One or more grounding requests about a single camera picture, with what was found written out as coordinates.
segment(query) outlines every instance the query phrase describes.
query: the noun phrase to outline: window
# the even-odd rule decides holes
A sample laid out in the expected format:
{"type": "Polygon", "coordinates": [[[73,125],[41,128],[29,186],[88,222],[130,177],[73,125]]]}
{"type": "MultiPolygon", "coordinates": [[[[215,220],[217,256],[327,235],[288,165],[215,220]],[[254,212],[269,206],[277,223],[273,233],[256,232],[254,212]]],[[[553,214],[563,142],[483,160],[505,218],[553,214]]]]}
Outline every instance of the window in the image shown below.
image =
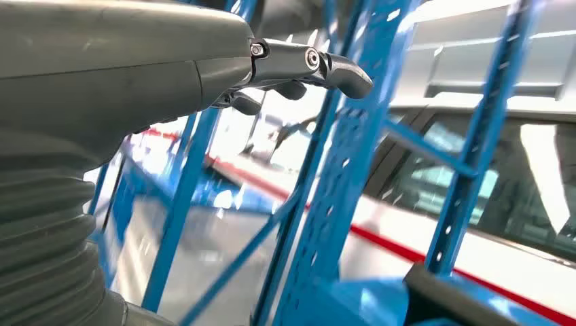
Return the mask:
{"type": "MultiPolygon", "coordinates": [[[[424,138],[454,156],[468,117],[437,115],[424,138]]],[[[469,226],[576,261],[576,127],[508,119],[469,226]]],[[[382,199],[438,218],[453,171],[417,153],[384,184],[382,199]]]]}

